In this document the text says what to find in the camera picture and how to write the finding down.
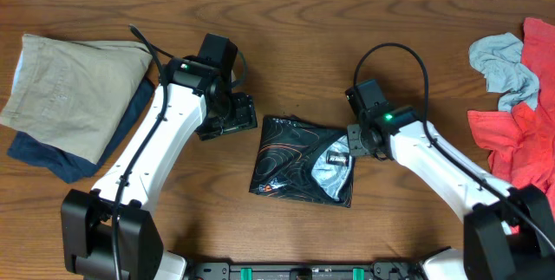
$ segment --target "clothing label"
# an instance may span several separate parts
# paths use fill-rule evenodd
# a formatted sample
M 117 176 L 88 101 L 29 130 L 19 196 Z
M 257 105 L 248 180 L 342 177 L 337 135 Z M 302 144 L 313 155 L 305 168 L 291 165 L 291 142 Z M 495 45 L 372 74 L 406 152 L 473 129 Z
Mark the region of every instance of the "clothing label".
M 334 151 L 328 151 L 326 155 L 326 163 L 337 165 L 337 166 L 348 166 L 349 165 L 349 154 L 348 153 L 337 153 Z

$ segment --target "wooden tabletop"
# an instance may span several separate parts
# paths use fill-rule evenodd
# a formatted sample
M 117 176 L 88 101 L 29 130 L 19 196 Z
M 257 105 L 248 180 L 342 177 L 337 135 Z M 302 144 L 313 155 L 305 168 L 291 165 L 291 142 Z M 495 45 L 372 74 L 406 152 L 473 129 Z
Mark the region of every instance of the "wooden tabletop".
M 135 24 L 175 55 L 196 54 L 206 33 L 245 53 L 258 121 L 291 115 L 322 125 L 355 122 L 343 94 L 355 65 L 381 42 L 401 42 L 428 66 L 430 120 L 487 167 L 467 110 L 493 110 L 498 96 L 468 64 L 483 36 L 522 36 L 526 16 L 555 23 L 555 0 L 1 0 L 0 105 L 10 96 L 23 33 L 60 40 L 134 40 Z M 156 72 L 148 72 L 153 80 Z M 398 105 L 420 108 L 422 77 L 410 55 L 382 49 L 363 66 Z M 62 261 L 60 205 L 70 188 L 46 169 L 6 156 L 15 136 L 0 127 L 0 278 L 76 279 Z M 164 186 L 154 219 L 168 250 L 234 262 L 368 262 L 462 246 L 462 225 L 416 175 L 395 162 L 356 162 L 350 209 L 248 193 L 260 127 L 200 142 L 193 136 Z

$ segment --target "black cloth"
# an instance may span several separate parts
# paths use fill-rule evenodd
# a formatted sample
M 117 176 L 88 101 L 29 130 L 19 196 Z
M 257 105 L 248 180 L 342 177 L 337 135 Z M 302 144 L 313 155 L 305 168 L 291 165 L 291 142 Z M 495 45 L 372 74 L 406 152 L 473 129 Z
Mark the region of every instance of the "black cloth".
M 83 177 L 91 177 L 98 172 L 129 133 L 150 101 L 153 92 L 154 85 L 148 79 L 143 79 L 129 101 L 127 110 L 121 117 L 112 139 L 108 142 L 97 164 L 56 147 L 45 145 L 23 132 L 17 132 L 16 138 L 8 149 L 8 155 L 31 166 L 46 167 L 66 183 L 75 182 Z
M 262 138 L 249 192 L 279 199 L 294 199 L 350 207 L 354 161 L 335 201 L 312 178 L 317 159 L 347 132 L 318 127 L 298 118 L 264 117 Z

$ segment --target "stack of folded cloth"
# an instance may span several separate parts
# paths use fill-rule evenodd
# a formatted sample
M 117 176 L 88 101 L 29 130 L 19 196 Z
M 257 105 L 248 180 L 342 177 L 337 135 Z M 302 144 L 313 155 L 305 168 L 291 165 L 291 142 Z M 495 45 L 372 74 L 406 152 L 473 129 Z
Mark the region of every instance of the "stack of folded cloth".
M 152 57 L 138 42 L 61 42 L 23 36 L 0 124 L 16 129 L 8 155 L 67 183 L 93 176 L 150 101 Z

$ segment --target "green strip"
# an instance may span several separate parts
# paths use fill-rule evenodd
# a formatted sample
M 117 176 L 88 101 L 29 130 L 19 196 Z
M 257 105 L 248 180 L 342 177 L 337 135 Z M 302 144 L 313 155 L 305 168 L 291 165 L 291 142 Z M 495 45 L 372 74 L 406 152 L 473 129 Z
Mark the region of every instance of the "green strip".
M 252 280 L 252 269 L 241 268 L 241 280 Z
M 364 269 L 353 268 L 353 280 L 364 280 Z

